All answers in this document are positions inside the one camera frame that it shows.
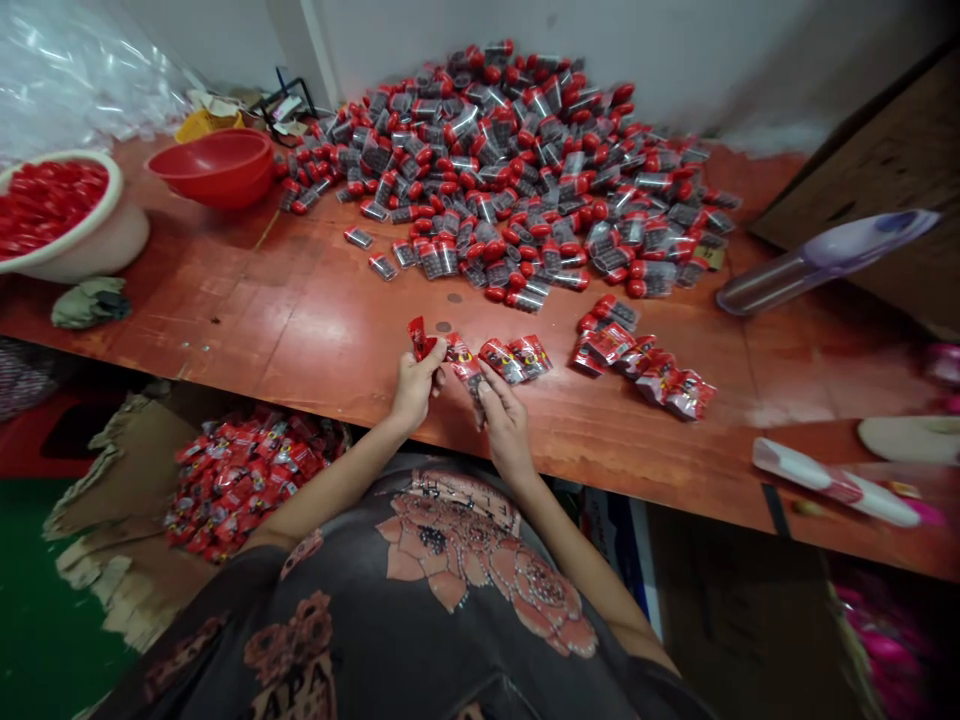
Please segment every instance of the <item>green floor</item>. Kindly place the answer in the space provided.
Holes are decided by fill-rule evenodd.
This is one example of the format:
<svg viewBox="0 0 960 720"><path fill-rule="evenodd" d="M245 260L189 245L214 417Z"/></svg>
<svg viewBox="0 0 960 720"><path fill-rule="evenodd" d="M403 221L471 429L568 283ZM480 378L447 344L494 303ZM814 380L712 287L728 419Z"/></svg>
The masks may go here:
<svg viewBox="0 0 960 720"><path fill-rule="evenodd" d="M0 480L0 707L4 717L63 720L99 700L136 657L100 629L103 610L71 590L54 560L70 541L47 543L43 521L73 480Z"/></svg>

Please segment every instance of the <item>white plastic bowl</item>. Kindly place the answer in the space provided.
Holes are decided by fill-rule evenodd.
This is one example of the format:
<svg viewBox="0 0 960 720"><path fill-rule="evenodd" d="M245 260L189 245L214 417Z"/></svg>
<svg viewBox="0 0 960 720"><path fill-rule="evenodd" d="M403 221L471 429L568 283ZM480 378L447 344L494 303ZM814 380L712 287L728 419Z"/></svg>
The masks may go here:
<svg viewBox="0 0 960 720"><path fill-rule="evenodd" d="M52 160L102 165L109 182L100 203L75 228L32 253L0 262L0 273L16 272L50 282L74 284L96 275L112 275L140 254L150 234L147 216L124 196L123 172L107 155L67 150L34 158L37 165ZM0 192L6 192L13 174L0 175Z"/></svg>

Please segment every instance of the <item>brown tabletop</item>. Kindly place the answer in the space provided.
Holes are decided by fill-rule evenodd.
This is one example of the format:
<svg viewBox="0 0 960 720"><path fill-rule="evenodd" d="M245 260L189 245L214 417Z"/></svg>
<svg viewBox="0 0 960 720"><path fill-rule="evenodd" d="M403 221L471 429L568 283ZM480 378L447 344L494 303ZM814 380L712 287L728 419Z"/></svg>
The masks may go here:
<svg viewBox="0 0 960 720"><path fill-rule="evenodd" d="M809 494L751 466L751 444L766 435L824 461L869 463L857 467L874 479L907 479L948 519L958 517L952 471L881 465L855 439L855 419L928 413L937 400L918 372L912 326L855 288L821 289L748 321L726 315L713 302L716 290L774 254L737 231L726 266L696 289L629 301L644 334L657 335L682 367L719 389L707 420L685 424L645 404L619 376L591 379L566 367L577 320L610 291L598 278L583 293L554 289L536 316L491 304L461 278L428 282L411 269L384 283L343 229L361 225L378 239L373 250L390 255L389 243L409 226L363 220L332 194L305 218L278 215L276 190L245 211L203 208L142 171L143 160L168 142L116 152L128 192L151 222L146 249L121 273L131 317L58 330L49 316L64 288L8 276L0 279L0 334L372 426L389 408L396 357L409 346L406 326L417 315L428 332L449 325L474 349L490 337L535 333L556 368L517 392L529 408L542 472L775 532L763 491L770 483L792 537L960 579L949 526L901 530L828 500L824 517L800 516L791 501ZM745 198L734 214L744 223L801 162L749 161L718 148L706 175ZM623 298L622 288L613 292ZM469 406L454 380L415 437L486 455Z"/></svg>

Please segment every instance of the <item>person's left hand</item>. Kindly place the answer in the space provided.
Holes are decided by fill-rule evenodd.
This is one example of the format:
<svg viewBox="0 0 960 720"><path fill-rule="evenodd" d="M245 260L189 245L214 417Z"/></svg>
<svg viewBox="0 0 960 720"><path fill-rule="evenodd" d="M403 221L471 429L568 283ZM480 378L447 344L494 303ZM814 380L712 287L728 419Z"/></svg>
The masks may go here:
<svg viewBox="0 0 960 720"><path fill-rule="evenodd" d="M390 416L401 423L407 434L416 430L427 417L429 399L437 397L447 381L440 364L447 355L447 341L437 338L430 354L417 362L413 353L400 356L397 368L397 393Z"/></svg>

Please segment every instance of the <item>patterned shirt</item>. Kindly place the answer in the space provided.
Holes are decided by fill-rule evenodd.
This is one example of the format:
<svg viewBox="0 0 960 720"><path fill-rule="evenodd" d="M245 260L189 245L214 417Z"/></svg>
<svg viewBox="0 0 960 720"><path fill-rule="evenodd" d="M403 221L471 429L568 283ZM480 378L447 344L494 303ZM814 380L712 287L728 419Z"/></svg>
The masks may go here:
<svg viewBox="0 0 960 720"><path fill-rule="evenodd" d="M230 560L93 717L711 715L626 655L499 478L401 454L290 555Z"/></svg>

